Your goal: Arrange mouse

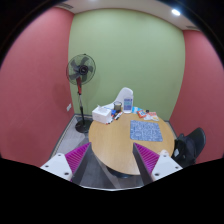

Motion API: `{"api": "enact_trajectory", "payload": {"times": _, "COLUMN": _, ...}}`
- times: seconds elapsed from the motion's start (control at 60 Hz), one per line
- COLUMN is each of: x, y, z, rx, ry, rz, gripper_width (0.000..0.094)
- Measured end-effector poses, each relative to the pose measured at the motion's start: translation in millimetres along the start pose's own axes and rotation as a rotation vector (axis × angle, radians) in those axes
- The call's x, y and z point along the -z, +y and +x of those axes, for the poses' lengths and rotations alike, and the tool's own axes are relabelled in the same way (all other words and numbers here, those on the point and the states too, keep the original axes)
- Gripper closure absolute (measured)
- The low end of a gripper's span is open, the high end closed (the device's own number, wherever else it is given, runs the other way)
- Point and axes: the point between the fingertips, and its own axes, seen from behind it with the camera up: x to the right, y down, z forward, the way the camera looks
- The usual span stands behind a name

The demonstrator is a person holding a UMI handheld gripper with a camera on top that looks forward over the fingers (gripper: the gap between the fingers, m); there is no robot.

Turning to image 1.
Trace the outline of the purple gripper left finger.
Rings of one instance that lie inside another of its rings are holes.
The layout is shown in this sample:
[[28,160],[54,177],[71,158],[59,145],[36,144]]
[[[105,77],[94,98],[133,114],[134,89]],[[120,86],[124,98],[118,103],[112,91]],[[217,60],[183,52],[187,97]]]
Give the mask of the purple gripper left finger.
[[75,184],[79,184],[86,170],[91,153],[91,143],[88,142],[66,154],[55,154],[41,166],[41,169]]

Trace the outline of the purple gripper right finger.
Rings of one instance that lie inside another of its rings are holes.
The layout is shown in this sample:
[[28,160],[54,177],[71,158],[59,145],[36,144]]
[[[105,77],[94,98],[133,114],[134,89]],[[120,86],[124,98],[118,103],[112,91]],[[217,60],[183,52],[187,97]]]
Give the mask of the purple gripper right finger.
[[133,155],[144,185],[182,169],[182,167],[169,156],[166,150],[157,154],[145,146],[134,143]]

